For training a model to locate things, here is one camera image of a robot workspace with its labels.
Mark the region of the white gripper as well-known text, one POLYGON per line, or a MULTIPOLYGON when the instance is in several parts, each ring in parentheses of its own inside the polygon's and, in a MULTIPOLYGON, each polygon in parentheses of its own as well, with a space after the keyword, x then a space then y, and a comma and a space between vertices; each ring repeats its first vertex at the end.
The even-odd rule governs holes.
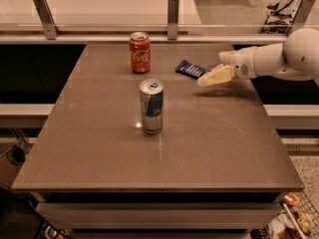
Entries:
POLYGON ((255 47, 242 48, 236 51, 219 53, 220 64, 210 72, 202 75, 197 84, 200 87, 208 87, 230 82, 235 76, 239 79, 254 79, 257 77, 254 69, 255 47))

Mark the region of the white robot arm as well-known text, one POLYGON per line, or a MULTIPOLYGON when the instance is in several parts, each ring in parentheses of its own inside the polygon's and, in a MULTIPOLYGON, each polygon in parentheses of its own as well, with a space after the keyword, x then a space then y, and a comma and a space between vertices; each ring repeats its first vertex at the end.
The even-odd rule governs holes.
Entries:
POLYGON ((319 31, 294 31, 284 43, 220 52, 221 64, 197 80, 208 87, 238 79, 272 77, 285 81, 319 81, 319 31))

